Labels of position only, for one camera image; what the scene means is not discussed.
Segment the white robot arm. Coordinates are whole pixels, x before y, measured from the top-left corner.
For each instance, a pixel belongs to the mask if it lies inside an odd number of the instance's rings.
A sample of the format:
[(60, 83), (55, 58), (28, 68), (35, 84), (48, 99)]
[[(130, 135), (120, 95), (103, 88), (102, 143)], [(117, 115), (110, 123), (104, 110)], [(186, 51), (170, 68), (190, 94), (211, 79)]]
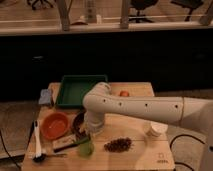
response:
[(202, 133), (206, 142), (199, 171), (213, 171), (213, 100), (187, 97), (120, 97), (108, 83), (97, 83), (83, 98), (89, 133), (99, 132), (105, 114), (121, 114)]

